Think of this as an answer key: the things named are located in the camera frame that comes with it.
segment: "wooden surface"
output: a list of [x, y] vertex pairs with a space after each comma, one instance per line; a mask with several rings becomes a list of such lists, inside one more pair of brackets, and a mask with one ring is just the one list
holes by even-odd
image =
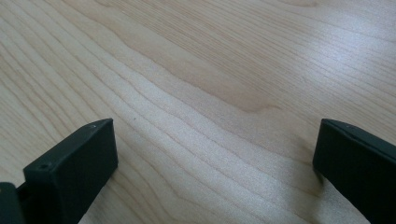
[[391, 0], [0, 0], [1, 181], [113, 118], [80, 223], [367, 223], [311, 161], [322, 118], [396, 144], [395, 60]]

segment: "wood grain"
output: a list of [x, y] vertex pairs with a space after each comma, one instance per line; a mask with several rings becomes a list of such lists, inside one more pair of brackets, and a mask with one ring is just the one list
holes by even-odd
[[0, 0], [0, 176], [113, 118], [80, 223], [367, 223], [312, 172], [322, 118], [396, 143], [396, 2]]

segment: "light wood tabletop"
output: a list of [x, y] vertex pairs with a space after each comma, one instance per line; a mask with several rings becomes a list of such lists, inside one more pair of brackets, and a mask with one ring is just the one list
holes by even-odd
[[392, 0], [0, 0], [0, 181], [113, 118], [80, 223], [368, 223], [312, 158], [323, 118], [396, 144], [395, 87]]

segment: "black object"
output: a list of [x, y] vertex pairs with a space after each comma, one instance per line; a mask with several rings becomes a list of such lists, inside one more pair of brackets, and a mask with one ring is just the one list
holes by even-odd
[[117, 166], [113, 120], [87, 124], [26, 166], [18, 189], [0, 183], [0, 224], [77, 224]]
[[396, 223], [396, 146], [323, 119], [313, 164], [371, 223]]

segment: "wooden table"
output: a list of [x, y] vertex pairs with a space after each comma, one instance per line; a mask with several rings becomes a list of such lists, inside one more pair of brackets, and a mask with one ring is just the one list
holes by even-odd
[[394, 1], [1, 0], [1, 181], [113, 118], [80, 223], [367, 223], [311, 161], [322, 118], [396, 143], [395, 60]]

